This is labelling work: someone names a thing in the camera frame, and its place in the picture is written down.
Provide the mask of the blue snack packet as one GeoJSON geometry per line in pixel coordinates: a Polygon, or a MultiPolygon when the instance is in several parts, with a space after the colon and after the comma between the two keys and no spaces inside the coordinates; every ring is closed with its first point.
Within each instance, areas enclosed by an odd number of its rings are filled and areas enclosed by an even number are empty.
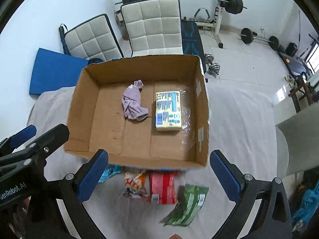
{"type": "Polygon", "coordinates": [[[110,179],[111,177],[117,174],[120,174],[121,172],[122,172],[122,166],[108,164],[107,168],[102,173],[98,182],[104,183],[106,180],[110,179]]]}

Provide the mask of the orange panda snack packet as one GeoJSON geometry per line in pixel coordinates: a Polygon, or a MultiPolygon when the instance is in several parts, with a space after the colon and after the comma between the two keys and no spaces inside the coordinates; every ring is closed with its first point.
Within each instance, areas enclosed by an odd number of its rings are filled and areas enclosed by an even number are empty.
{"type": "Polygon", "coordinates": [[[123,196],[129,199],[147,199],[149,197],[145,187],[148,172],[145,169],[124,168],[123,196]]]}

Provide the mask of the green snack packet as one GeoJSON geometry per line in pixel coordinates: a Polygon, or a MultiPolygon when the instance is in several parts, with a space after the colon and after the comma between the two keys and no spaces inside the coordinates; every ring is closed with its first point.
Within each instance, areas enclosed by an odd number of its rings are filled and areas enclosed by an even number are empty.
{"type": "Polygon", "coordinates": [[[163,225],[187,227],[201,210],[209,192],[208,187],[186,184],[176,207],[160,221],[163,225]]]}

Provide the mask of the red snack packet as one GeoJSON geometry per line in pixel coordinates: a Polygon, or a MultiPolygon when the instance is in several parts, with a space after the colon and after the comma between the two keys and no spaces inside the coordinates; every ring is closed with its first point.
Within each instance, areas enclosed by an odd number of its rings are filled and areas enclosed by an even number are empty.
{"type": "Polygon", "coordinates": [[[175,192],[176,171],[151,171],[150,196],[148,201],[159,205],[175,205],[178,203],[175,192]]]}

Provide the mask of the lilac cloth bundle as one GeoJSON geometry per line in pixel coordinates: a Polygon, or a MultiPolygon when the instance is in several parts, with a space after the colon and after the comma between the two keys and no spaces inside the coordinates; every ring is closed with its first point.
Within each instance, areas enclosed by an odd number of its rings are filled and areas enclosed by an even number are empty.
{"type": "Polygon", "coordinates": [[[141,106],[140,90],[142,87],[142,81],[137,80],[125,89],[122,97],[122,105],[126,119],[142,121],[148,117],[149,110],[141,106]]]}

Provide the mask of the yellow tissue pack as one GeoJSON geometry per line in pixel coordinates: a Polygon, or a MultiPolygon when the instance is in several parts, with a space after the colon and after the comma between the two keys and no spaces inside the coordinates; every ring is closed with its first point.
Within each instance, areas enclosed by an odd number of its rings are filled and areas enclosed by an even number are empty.
{"type": "Polygon", "coordinates": [[[180,131],[182,129],[179,91],[156,93],[155,129],[158,131],[180,131]]]}

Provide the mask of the grey chair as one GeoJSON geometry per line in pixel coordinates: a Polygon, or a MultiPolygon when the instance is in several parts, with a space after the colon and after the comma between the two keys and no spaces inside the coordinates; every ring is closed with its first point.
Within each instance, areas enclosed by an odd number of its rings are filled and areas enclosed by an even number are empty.
{"type": "Polygon", "coordinates": [[[277,176],[318,167],[318,103],[275,126],[277,176]]]}

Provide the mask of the blue foam mat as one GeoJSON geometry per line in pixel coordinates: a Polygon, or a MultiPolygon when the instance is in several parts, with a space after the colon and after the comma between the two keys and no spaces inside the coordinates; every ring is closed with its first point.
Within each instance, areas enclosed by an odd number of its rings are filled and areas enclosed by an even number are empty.
{"type": "Polygon", "coordinates": [[[40,48],[33,65],[29,94],[41,95],[75,86],[88,61],[40,48]]]}

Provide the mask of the grey table cloth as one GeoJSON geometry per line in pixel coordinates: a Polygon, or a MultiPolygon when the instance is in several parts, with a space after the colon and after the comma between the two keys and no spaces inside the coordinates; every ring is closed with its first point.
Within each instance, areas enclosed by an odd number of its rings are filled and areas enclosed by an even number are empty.
{"type": "MultiPolygon", "coordinates": [[[[207,84],[210,107],[209,148],[219,149],[242,173],[259,180],[277,175],[273,104],[263,93],[207,84]]],[[[210,166],[182,173],[176,185],[208,187],[199,213],[187,227],[163,225],[171,205],[155,205],[122,196],[124,181],[116,175],[98,184],[84,203],[107,238],[212,238],[234,207],[210,166]]]]}

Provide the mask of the cardboard milk carton box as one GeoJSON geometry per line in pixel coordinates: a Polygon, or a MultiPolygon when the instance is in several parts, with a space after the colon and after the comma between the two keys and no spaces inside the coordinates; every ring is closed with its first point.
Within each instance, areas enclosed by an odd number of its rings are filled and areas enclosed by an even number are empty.
{"type": "Polygon", "coordinates": [[[67,119],[67,153],[91,158],[108,152],[109,162],[146,169],[193,169],[207,164],[209,103],[200,58],[191,55],[148,55],[114,59],[85,67],[72,96],[67,119]],[[124,117],[122,96],[135,81],[143,82],[143,121],[124,117]],[[185,89],[190,130],[155,128],[157,92],[185,89]]]}

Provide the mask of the dark blue cloth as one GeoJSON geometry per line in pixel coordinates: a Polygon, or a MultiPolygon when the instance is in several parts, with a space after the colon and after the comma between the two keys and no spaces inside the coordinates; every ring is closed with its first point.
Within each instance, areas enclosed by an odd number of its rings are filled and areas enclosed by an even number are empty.
{"type": "Polygon", "coordinates": [[[90,64],[98,64],[98,63],[102,63],[103,60],[99,59],[99,58],[92,58],[88,60],[88,65],[90,64]]]}

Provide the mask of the brown wooden chair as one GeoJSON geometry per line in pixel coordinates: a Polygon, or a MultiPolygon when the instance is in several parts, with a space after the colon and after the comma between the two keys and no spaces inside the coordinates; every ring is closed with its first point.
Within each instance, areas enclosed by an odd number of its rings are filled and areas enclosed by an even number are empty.
{"type": "Polygon", "coordinates": [[[289,97],[292,99],[296,113],[301,111],[299,102],[304,98],[307,99],[308,105],[313,103],[311,86],[307,83],[307,76],[305,72],[302,72],[296,78],[297,86],[290,90],[289,97]]]}

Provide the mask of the left white quilted chair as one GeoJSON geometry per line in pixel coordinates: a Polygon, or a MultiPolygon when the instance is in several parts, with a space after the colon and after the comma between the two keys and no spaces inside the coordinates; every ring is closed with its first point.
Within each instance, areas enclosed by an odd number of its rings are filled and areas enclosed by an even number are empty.
{"type": "Polygon", "coordinates": [[[66,55],[102,61],[124,57],[106,14],[97,15],[71,30],[61,24],[58,32],[66,55]]]}

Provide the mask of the white quilted chair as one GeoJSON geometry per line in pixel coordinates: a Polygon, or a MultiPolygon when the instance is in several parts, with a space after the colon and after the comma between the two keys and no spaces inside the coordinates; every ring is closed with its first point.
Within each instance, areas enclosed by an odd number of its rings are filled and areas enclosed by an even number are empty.
{"type": "Polygon", "coordinates": [[[121,6],[132,56],[182,55],[179,0],[145,0],[121,6]]]}
{"type": "Polygon", "coordinates": [[[61,24],[58,32],[66,55],[102,61],[124,57],[106,14],[97,15],[71,30],[61,24]]]}

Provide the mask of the black treadmill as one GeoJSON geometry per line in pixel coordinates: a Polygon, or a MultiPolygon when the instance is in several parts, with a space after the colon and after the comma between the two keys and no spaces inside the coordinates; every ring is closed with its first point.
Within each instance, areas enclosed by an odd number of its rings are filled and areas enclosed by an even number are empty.
{"type": "Polygon", "coordinates": [[[310,78],[313,75],[312,70],[303,60],[295,59],[282,52],[278,52],[278,55],[283,60],[289,74],[292,77],[298,77],[303,73],[305,73],[306,78],[310,78]]]}

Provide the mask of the chrome dumbbell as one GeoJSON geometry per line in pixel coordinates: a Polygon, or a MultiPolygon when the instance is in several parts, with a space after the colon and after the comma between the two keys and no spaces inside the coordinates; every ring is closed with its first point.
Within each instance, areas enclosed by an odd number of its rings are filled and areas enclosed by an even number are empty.
{"type": "Polygon", "coordinates": [[[215,58],[212,54],[205,54],[206,73],[217,77],[220,73],[220,65],[215,62],[215,58]]]}

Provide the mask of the right white quilted chair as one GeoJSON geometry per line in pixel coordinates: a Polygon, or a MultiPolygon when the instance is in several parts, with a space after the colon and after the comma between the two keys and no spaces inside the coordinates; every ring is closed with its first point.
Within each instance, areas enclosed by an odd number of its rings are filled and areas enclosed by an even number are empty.
{"type": "Polygon", "coordinates": [[[121,6],[132,56],[182,55],[179,0],[145,0],[121,6]]]}

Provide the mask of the floor barbell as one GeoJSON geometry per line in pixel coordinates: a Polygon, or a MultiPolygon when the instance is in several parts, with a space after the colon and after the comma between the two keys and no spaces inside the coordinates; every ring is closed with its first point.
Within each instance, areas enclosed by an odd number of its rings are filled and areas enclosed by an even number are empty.
{"type": "Polygon", "coordinates": [[[277,51],[280,47],[279,39],[276,36],[270,36],[268,39],[258,37],[251,29],[245,27],[241,30],[239,34],[242,42],[246,45],[251,44],[254,40],[261,40],[267,42],[268,45],[274,50],[277,51]]]}

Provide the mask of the blue black weight bench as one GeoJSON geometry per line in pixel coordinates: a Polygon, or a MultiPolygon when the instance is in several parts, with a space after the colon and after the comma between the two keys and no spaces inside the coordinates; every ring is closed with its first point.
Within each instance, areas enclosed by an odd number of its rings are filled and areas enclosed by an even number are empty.
{"type": "Polygon", "coordinates": [[[182,47],[185,55],[198,56],[203,65],[203,71],[206,73],[205,53],[202,39],[195,22],[181,21],[182,47]]]}

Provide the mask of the white weight rack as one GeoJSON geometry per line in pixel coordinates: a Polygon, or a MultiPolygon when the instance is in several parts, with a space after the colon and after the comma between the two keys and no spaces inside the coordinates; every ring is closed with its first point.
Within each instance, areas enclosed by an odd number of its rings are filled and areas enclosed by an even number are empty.
{"type": "Polygon", "coordinates": [[[219,0],[218,5],[215,7],[214,18],[209,23],[208,22],[196,22],[197,26],[203,30],[210,30],[213,33],[213,38],[215,39],[218,47],[223,48],[223,42],[220,39],[220,28],[222,23],[222,16],[224,7],[222,7],[222,1],[219,0]]]}

